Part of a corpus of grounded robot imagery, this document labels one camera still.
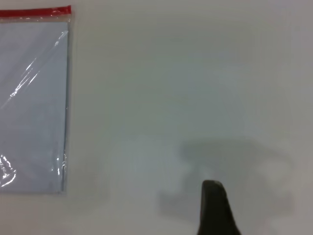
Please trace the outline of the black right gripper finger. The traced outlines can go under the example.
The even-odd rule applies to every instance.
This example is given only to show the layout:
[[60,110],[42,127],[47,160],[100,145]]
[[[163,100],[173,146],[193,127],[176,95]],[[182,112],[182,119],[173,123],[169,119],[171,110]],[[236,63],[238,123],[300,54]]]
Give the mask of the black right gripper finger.
[[199,235],[240,235],[221,182],[205,180],[201,187]]

